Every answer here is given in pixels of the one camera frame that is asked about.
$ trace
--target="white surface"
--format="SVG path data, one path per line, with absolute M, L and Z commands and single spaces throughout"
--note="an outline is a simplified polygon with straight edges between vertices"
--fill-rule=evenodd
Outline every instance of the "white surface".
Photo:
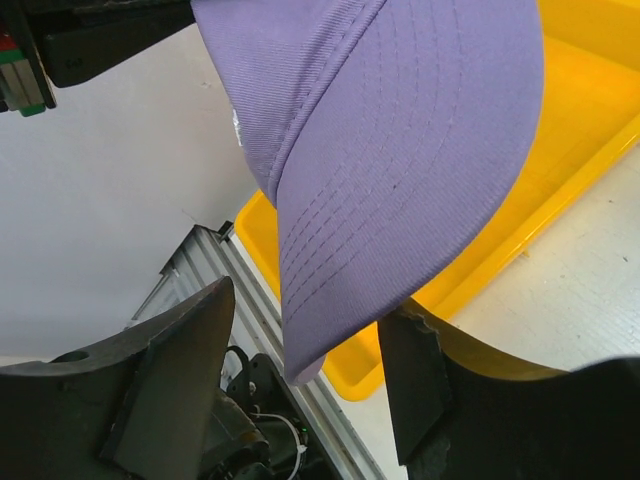
M 50 356 L 120 330 L 194 223 L 255 190 L 195 27 L 59 107 L 0 115 L 0 355 Z
M 506 352 L 564 369 L 640 354 L 639 185 L 637 148 L 453 323 Z M 363 402 L 335 398 L 387 478 L 406 478 L 384 387 Z

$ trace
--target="black clamp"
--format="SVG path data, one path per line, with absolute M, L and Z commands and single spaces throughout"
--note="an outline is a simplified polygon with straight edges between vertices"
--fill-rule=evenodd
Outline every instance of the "black clamp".
M 0 107 L 54 108 L 48 78 L 60 88 L 83 83 L 193 22 L 187 0 L 2 0 L 0 35 L 24 62 L 3 63 L 0 50 Z
M 554 370 L 412 300 L 378 331 L 398 461 L 410 479 L 640 478 L 640 358 Z
M 209 478 L 224 452 L 264 459 L 264 439 L 218 388 L 234 306 L 224 278 L 51 363 L 1 367 L 0 478 Z

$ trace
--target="cap visor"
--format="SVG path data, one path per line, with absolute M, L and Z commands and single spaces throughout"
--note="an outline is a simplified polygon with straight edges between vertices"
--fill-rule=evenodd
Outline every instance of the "cap visor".
M 278 185 L 289 382 L 313 377 L 489 221 L 535 135 L 542 51 L 532 0 L 387 0 Z

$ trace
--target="yellow tray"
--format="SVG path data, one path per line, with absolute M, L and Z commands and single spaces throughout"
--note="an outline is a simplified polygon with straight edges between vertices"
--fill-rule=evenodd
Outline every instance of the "yellow tray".
M 513 190 L 478 237 L 414 298 L 449 319 L 640 137 L 640 0 L 539 0 L 546 83 L 535 143 Z M 258 193 L 236 231 L 278 295 L 276 212 Z M 345 399 L 384 376 L 376 325 L 332 350 L 324 372 Z

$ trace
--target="machine part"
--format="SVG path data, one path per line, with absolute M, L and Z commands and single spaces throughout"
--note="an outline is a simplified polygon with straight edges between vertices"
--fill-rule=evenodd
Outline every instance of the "machine part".
M 223 278 L 51 363 L 0 368 L 0 478 L 195 479 L 233 311 Z
M 271 480 L 272 478 L 267 467 L 261 463 L 254 463 L 240 470 L 233 480 Z
M 44 99 L 29 61 L 0 23 L 0 92 L 7 110 L 27 117 L 44 110 Z
M 53 30 L 49 18 L 35 19 L 42 61 L 60 88 L 86 82 L 191 25 L 189 3 L 122 10 L 114 14 L 76 14 Z
M 269 461 L 269 444 L 265 437 L 238 404 L 217 389 L 199 478 L 236 478 L 248 464 L 266 465 Z
M 561 372 L 496 350 L 413 300 L 378 331 L 409 479 L 640 478 L 640 358 Z
M 194 21 L 187 0 L 2 0 L 0 64 L 13 66 L 1 72 L 0 107 L 54 108 L 47 77 L 58 87 L 85 82 Z M 23 62 L 2 60 L 2 32 Z
M 229 348 L 227 348 L 227 352 L 235 353 L 238 359 L 240 360 L 240 364 L 242 365 L 242 370 L 238 374 L 241 378 L 239 378 L 239 381 L 237 382 L 238 389 L 237 391 L 234 392 L 235 393 L 234 400 L 240 406 L 240 408 L 242 408 L 242 410 L 249 413 L 252 411 L 252 407 L 253 407 L 251 403 L 252 402 L 251 396 L 253 395 L 251 393 L 251 385 L 253 384 L 254 392 L 256 389 L 255 383 L 251 381 L 249 357 L 247 356 L 246 353 L 244 353 L 244 350 L 242 350 L 237 345 L 231 345 Z
M 280 314 L 267 291 L 258 284 L 245 263 L 235 246 L 234 237 L 231 238 L 229 242 L 222 241 L 218 235 L 205 228 L 194 228 L 163 269 L 160 282 L 136 312 L 131 325 L 157 315 L 176 302 L 188 298 L 207 283 L 229 275 L 236 288 L 236 315 L 231 343 L 242 345 L 250 356 L 260 352 L 268 354 L 276 371 L 282 372 L 284 350 Z M 241 368 L 234 355 L 226 356 L 225 371 L 230 377 L 235 377 Z M 229 380 L 231 378 L 223 378 L 221 382 L 227 390 L 225 383 Z M 319 377 L 304 387 L 289 390 L 289 394 L 308 419 L 340 478 L 385 478 L 336 402 L 325 378 Z
M 20 49 L 21 56 L 28 61 L 45 107 L 55 108 L 56 101 L 40 61 L 34 32 L 31 30 L 31 25 L 20 0 L 2 0 L 0 2 L 0 23 L 4 26 L 3 31 Z
M 0 89 L 7 107 L 28 117 L 45 110 L 44 99 L 26 59 L 0 65 Z
M 291 480 L 298 473 L 302 479 L 342 478 L 273 361 L 258 354 L 248 368 L 248 377 L 256 386 L 251 415 L 272 446 L 272 468 L 279 474 L 276 478 Z M 232 399 L 246 390 L 245 373 L 240 372 L 229 384 L 227 395 Z

